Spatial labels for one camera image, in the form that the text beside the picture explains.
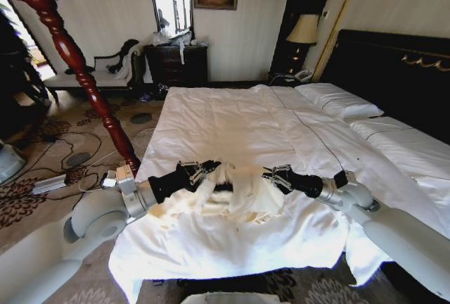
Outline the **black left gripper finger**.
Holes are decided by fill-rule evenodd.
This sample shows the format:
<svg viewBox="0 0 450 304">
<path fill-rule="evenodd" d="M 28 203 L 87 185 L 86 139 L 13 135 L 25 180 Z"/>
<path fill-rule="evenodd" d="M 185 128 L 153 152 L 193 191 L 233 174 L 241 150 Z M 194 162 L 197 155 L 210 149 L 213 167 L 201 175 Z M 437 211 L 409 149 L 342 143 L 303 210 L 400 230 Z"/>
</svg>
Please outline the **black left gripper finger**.
<svg viewBox="0 0 450 304">
<path fill-rule="evenodd" d="M 191 176 L 191 191 L 196 191 L 197 188 L 207 179 L 213 171 L 197 172 Z"/>
<path fill-rule="evenodd" d="M 187 174 L 198 174 L 198 173 L 208 174 L 214 171 L 220 165 L 221 163 L 215 160 L 206 160 L 203 163 L 199 163 L 198 161 L 180 162 L 180 166 L 183 169 L 185 169 Z"/>
</svg>

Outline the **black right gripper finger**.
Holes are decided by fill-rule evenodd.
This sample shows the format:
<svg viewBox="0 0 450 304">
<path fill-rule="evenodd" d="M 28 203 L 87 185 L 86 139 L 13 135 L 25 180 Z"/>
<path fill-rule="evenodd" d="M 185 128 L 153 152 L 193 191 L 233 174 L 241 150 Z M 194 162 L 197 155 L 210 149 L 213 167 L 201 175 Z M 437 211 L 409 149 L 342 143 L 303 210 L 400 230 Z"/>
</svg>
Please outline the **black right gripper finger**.
<svg viewBox="0 0 450 304">
<path fill-rule="evenodd" d="M 290 182 L 278 175 L 262 175 L 262 178 L 269 180 L 283 194 L 290 193 Z"/>
<path fill-rule="evenodd" d="M 264 167 L 262 177 L 263 178 L 289 178 L 291 172 L 291 166 L 279 165 L 273 168 Z"/>
</svg>

